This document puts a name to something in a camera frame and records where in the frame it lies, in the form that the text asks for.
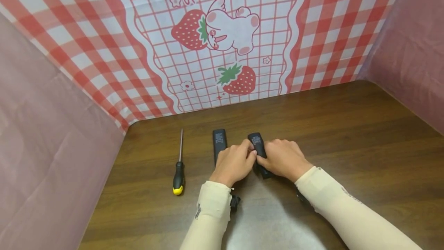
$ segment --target screwdriver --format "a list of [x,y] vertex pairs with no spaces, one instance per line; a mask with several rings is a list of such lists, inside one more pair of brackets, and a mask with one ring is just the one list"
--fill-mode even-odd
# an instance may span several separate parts
[[180,150],[179,161],[176,163],[176,173],[173,179],[173,194],[180,195],[183,191],[183,185],[185,182],[185,174],[183,172],[184,164],[182,162],[182,144],[183,144],[183,129],[180,132]]

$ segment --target wrist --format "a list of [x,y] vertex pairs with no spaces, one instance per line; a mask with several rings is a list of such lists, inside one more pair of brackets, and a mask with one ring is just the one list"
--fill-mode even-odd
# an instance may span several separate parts
[[307,173],[311,168],[313,168],[310,162],[306,161],[303,164],[298,164],[292,171],[287,179],[291,180],[291,182],[295,183],[303,174]]
[[222,183],[222,185],[227,186],[228,188],[232,188],[233,187],[233,182],[231,182],[229,180],[229,178],[227,177],[222,177],[219,174],[217,174],[216,172],[213,172],[213,174],[210,176],[210,179],[208,179],[210,182],[218,182],[218,183]]

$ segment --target star print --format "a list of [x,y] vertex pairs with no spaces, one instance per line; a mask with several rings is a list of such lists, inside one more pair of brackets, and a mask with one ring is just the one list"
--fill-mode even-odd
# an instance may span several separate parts
[[262,59],[262,63],[264,63],[264,64],[268,64],[268,63],[270,63],[270,62],[271,62],[271,58],[270,58],[269,56],[264,57],[264,58]]
[[180,7],[180,2],[181,2],[182,0],[170,0],[170,2],[171,2],[171,5],[173,5],[173,8],[178,8],[178,7]]

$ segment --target pink backdrop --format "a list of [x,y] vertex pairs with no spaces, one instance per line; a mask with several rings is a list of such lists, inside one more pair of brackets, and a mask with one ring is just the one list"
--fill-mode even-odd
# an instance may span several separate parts
[[444,0],[398,0],[359,78],[444,134]]
[[354,80],[395,0],[0,0],[116,121]]
[[0,15],[0,249],[75,250],[123,140]]

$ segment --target person's left hand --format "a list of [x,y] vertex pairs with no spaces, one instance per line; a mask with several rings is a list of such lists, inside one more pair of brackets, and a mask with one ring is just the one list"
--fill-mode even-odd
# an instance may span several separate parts
[[216,169],[210,177],[211,182],[222,183],[229,188],[237,181],[245,178],[251,171],[257,152],[251,151],[253,146],[248,139],[240,145],[232,145],[221,151],[217,156]]

